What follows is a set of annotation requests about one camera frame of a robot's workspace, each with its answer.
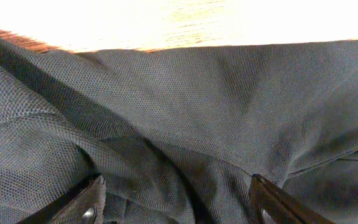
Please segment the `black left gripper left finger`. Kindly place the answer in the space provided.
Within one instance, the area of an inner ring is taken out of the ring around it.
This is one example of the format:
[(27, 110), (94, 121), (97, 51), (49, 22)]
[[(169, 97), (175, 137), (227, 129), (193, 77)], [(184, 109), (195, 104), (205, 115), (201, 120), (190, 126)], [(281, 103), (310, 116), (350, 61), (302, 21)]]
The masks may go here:
[(19, 224), (101, 224), (106, 186), (101, 175), (91, 175)]

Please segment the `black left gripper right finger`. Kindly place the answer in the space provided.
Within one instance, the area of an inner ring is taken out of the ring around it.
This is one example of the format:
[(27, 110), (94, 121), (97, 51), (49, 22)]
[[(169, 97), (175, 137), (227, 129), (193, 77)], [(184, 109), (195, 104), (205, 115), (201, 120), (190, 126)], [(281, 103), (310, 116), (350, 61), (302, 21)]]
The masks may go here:
[(256, 224), (334, 224), (260, 174), (252, 176), (249, 200)]

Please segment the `black t-shirt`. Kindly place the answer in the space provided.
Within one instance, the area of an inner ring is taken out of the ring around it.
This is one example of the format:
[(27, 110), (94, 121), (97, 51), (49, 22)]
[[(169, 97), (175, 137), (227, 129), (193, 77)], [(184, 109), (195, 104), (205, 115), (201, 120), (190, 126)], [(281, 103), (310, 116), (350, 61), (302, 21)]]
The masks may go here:
[(0, 39), (0, 223), (91, 175), (102, 223), (250, 223), (254, 174), (358, 223), (358, 40), (71, 54)]

